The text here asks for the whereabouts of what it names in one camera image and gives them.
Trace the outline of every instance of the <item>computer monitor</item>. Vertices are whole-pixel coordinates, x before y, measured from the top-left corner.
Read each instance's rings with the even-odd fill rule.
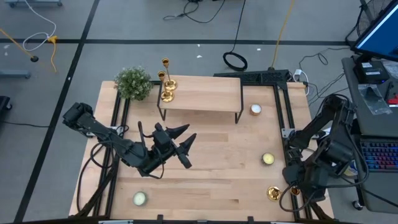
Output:
[[[351,50],[398,62],[398,0],[390,2]]]

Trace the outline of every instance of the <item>wooden tabletop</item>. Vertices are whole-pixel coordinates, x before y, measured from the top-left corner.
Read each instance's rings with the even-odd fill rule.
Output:
[[[162,109],[241,111],[241,79],[171,75],[178,83],[173,101],[160,101]]]
[[[95,117],[103,124],[111,122],[116,90],[113,82],[103,82],[95,109]],[[296,128],[304,128],[310,121],[307,98],[301,83],[288,83],[289,96]],[[153,131],[156,122],[163,127],[174,128],[191,124],[189,129],[176,142],[184,141],[192,133],[197,133],[189,159],[191,169],[184,169],[176,157],[165,164],[164,177],[155,180],[141,177],[135,168],[120,163],[111,218],[154,220],[163,214],[166,220],[247,220],[253,216],[256,221],[293,221],[293,215],[279,208],[277,202],[267,198],[268,187],[276,186],[281,190],[287,187],[282,176],[285,167],[284,153],[280,139],[280,129],[275,110],[272,87],[244,86],[244,113],[239,124],[231,120],[234,114],[214,111],[170,110],[167,120],[162,121],[156,102],[159,86],[155,86],[150,96],[142,102],[132,102],[129,107],[127,124],[130,130],[125,138],[139,141],[137,122],[142,121],[144,133]],[[287,126],[283,94],[280,99]],[[260,104],[259,116],[249,114],[249,106]],[[120,107],[119,121],[123,110]],[[96,139],[89,139],[83,163],[90,157],[91,147]],[[311,142],[310,148],[316,149]],[[270,152],[275,157],[271,166],[261,163],[261,156]],[[102,154],[96,156],[102,161]],[[96,190],[101,169],[90,163],[83,176],[81,188],[81,207]],[[160,175],[161,169],[152,174]],[[148,202],[137,207],[132,196],[143,191]],[[284,207],[291,208],[290,197],[282,201]],[[318,203],[325,213],[333,216],[330,199]],[[104,200],[101,204],[104,212]],[[70,214],[76,213],[76,194],[73,198]]]

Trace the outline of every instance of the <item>green plant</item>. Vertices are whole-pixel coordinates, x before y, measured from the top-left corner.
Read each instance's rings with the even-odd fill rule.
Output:
[[[150,75],[142,67],[124,68],[114,81],[121,97],[130,100],[143,100],[153,87]]]

